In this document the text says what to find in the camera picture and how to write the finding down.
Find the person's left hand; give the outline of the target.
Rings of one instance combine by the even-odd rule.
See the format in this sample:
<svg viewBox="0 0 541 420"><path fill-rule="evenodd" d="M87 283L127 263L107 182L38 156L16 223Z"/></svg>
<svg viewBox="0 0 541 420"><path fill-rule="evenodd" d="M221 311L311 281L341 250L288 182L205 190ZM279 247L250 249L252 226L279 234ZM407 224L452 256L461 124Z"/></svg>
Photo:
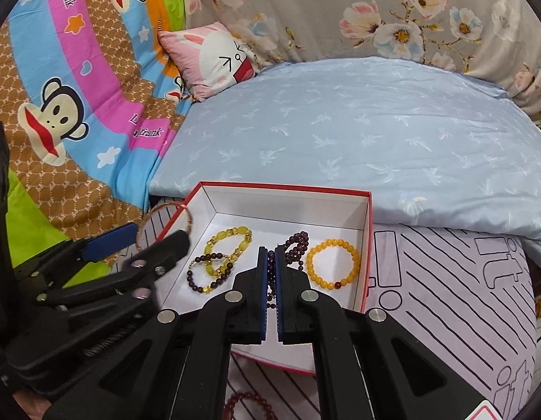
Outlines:
<svg viewBox="0 0 541 420"><path fill-rule="evenodd" d="M48 399L34 392L18 391L13 398L31 420L42 420L51 407Z"/></svg>

